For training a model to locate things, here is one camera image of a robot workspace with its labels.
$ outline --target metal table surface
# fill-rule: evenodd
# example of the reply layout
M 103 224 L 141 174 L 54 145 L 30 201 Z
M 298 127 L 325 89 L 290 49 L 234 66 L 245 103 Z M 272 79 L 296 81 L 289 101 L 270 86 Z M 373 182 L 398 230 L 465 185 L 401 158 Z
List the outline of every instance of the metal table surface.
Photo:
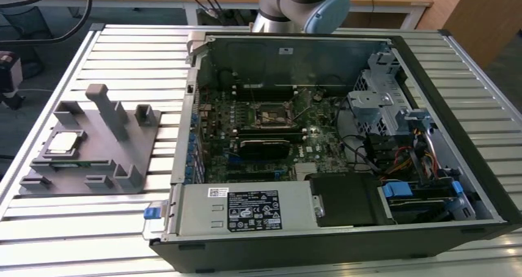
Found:
M 142 229 L 149 202 L 169 198 L 191 30 L 247 29 L 107 25 L 103 31 L 90 31 L 0 183 L 0 277 L 183 275 L 149 248 Z M 522 116 L 453 38 L 436 31 L 344 29 L 338 33 L 350 32 L 393 32 L 405 37 L 522 208 Z M 53 109 L 61 100 L 77 100 L 82 107 L 94 108 L 83 93 L 90 83 L 106 83 L 110 98 L 125 101 L 127 109 L 150 103 L 163 112 L 146 191 L 135 195 L 26 198 L 18 195 L 18 183 L 57 123 Z M 468 243 L 426 259 L 221 272 L 213 276 L 522 276 L 521 232 Z

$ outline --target metal bracket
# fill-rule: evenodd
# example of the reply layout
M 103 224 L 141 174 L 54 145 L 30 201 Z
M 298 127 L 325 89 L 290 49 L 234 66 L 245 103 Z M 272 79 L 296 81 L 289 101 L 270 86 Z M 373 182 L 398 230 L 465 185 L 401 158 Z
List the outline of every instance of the metal bracket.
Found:
M 187 37 L 187 64 L 193 64 L 194 57 L 203 53 L 207 48 L 207 32 L 205 31 L 191 31 Z

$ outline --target electronic device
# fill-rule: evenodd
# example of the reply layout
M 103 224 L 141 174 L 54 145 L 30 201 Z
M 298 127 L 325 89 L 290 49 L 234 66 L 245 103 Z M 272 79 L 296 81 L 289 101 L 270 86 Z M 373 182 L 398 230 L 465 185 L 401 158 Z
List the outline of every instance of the electronic device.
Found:
M 194 32 L 189 48 L 145 231 L 177 271 L 429 257 L 521 227 L 401 37 Z

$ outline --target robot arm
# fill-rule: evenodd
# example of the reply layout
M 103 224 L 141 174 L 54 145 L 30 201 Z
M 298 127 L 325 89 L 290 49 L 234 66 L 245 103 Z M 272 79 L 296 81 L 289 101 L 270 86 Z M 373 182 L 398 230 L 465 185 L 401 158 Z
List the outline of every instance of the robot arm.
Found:
M 254 32 L 330 34 L 349 14 L 350 0 L 259 0 Z

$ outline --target grey pillar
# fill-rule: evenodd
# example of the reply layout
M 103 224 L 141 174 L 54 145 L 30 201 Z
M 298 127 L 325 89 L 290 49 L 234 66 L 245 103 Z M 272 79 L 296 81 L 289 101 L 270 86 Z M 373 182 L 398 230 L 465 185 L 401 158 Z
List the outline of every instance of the grey pillar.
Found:
M 107 124 L 109 129 L 118 141 L 130 139 L 127 130 L 125 129 L 125 121 L 115 110 L 115 106 L 107 97 L 109 88 L 105 84 L 91 84 L 86 90 L 87 98 L 95 102 L 101 116 Z

